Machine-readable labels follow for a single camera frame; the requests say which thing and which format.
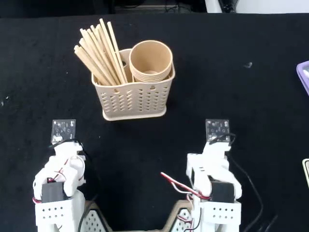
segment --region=paper cup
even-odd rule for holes
[[[146,40],[132,48],[129,63],[136,79],[142,82],[158,82],[170,73],[173,54],[164,43]]]

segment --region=utensil holder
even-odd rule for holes
[[[132,79],[129,67],[131,49],[120,51],[120,57],[125,63],[124,69],[128,79]],[[124,119],[159,117],[166,112],[166,102],[170,86],[175,77],[175,68],[168,77],[157,83],[133,82],[118,86],[102,86],[91,74],[92,84],[95,86],[101,102],[103,117],[107,121]]]

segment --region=chopstick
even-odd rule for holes
[[[105,37],[105,39],[106,39],[106,41],[107,41],[107,45],[105,45],[105,47],[106,47],[107,49],[109,49],[110,52],[111,52],[111,54],[112,54],[112,59],[113,59],[114,64],[115,64],[115,66],[116,66],[115,69],[116,69],[116,71],[117,71],[117,74],[118,74],[118,76],[120,77],[121,84],[125,84],[125,83],[126,83],[125,78],[124,78],[123,75],[122,75],[122,71],[121,71],[121,69],[120,69],[119,62],[118,62],[117,57],[116,57],[116,55],[115,55],[114,48],[112,47],[112,42],[111,42],[111,39],[110,39],[110,37],[109,37],[109,35],[108,35],[108,32],[107,32],[107,29],[106,29],[106,27],[105,27],[105,24],[104,24],[103,19],[100,19],[100,24],[101,24],[102,29],[103,29],[103,39],[104,39],[104,37]]]
[[[104,21],[90,29],[80,29],[82,38],[80,46],[74,47],[74,53],[93,73],[101,85],[115,86],[127,83],[126,73],[122,64],[118,44],[110,22]]]
[[[105,77],[100,73],[94,63],[91,62],[91,58],[83,50],[82,47],[75,46],[74,52],[77,57],[85,64],[85,66],[95,75],[95,77],[104,85],[109,86],[110,84],[106,81]]]
[[[120,54],[119,54],[119,49],[118,49],[118,44],[117,44],[117,41],[116,41],[116,38],[115,38],[115,34],[114,34],[114,30],[112,29],[112,24],[111,22],[108,22],[107,23],[107,26],[108,26],[108,29],[110,30],[110,35],[111,35],[111,38],[112,38],[112,43],[114,45],[114,49],[115,49],[115,53],[116,53],[116,56],[118,58],[118,62],[120,64],[120,68],[121,68],[121,71],[122,71],[122,75],[124,77],[124,80],[125,82],[127,83],[127,78],[126,78],[126,73],[125,73],[125,70],[124,70],[124,66],[122,64],[122,60],[120,58]]]

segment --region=black table surface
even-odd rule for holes
[[[0,20],[1,231],[34,231],[32,181],[52,152],[53,119],[75,118],[104,192],[98,204],[114,230],[163,227],[184,196],[160,176],[187,183],[186,154],[205,144],[205,119],[227,118],[238,138],[230,155],[247,170],[270,231],[308,231],[309,97],[295,68],[309,59],[309,14],[111,15],[121,49],[142,40],[168,44],[176,78],[160,118],[108,122],[89,71],[74,55],[80,28],[100,16]],[[252,62],[251,68],[246,64]],[[246,177],[242,225],[259,204]],[[97,191],[90,178],[87,199]]]

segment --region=purple container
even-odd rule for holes
[[[309,95],[309,61],[298,64],[296,71],[301,83],[303,83],[303,86]]]

